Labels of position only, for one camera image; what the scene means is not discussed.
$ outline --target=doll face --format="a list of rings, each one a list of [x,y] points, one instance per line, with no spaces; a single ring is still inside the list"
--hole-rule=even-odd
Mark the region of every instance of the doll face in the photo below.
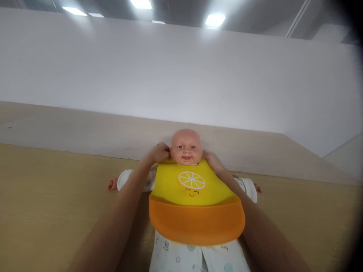
[[[182,165],[193,165],[202,159],[203,149],[199,134],[190,129],[178,130],[171,140],[170,154]]]

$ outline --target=baby doll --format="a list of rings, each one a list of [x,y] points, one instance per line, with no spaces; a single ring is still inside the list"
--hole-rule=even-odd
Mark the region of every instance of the baby doll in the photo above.
[[[199,134],[182,129],[172,137],[170,147],[172,159],[177,164],[198,165],[203,149]],[[120,190],[132,170],[121,173],[118,179],[110,181],[109,190]],[[144,192],[154,189],[156,171],[150,171]],[[235,178],[244,192],[257,202],[257,188],[250,179]],[[250,271],[238,240],[211,247],[184,245],[166,239],[155,231],[154,249],[149,271]]]

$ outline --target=doll hand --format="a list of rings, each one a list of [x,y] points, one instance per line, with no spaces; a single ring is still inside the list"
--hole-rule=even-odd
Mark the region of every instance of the doll hand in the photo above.
[[[109,190],[117,190],[117,180],[118,178],[113,178],[109,182]]]
[[[256,189],[257,194],[258,194],[258,195],[259,195],[259,194],[262,194],[262,190],[261,190],[261,188],[257,185],[257,183],[254,183],[253,185],[254,185],[254,188]]]
[[[213,153],[203,150],[202,157],[207,160],[209,166],[212,168],[215,174],[226,170],[226,168],[224,168],[223,164],[220,162],[217,156],[214,155]]]
[[[170,149],[163,142],[158,143],[145,155],[145,158],[150,160],[153,164],[156,162],[161,162],[169,157]]]

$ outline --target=fluorescent light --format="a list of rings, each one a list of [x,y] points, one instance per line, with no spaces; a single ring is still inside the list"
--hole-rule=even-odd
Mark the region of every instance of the fluorescent light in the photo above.
[[[138,9],[152,9],[149,0],[130,0],[131,3]]]
[[[62,8],[64,8],[66,11],[68,11],[74,15],[87,16],[86,13],[83,13],[82,11],[80,11],[79,9],[76,9],[76,8],[70,8],[70,7],[62,7]]]
[[[223,14],[211,14],[208,16],[207,21],[205,24],[211,27],[220,27],[226,17]]]
[[[165,24],[164,22],[162,21],[154,21],[154,20],[151,20],[153,23],[162,23],[162,24]]]
[[[100,13],[91,13],[91,12],[89,12],[88,14],[91,15],[92,17],[104,18],[104,16],[102,14],[100,14]]]

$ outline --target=human arm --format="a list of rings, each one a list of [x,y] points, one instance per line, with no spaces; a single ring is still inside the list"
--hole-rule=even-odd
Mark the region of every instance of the human arm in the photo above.
[[[262,271],[311,271],[294,246],[244,193],[232,174],[224,168],[218,158],[206,151],[203,153],[203,157],[217,177],[241,199],[246,217],[246,225],[242,235]]]
[[[168,156],[169,147],[161,142],[141,159],[118,192],[112,207],[88,234],[68,271],[115,271],[131,231],[150,168]]]

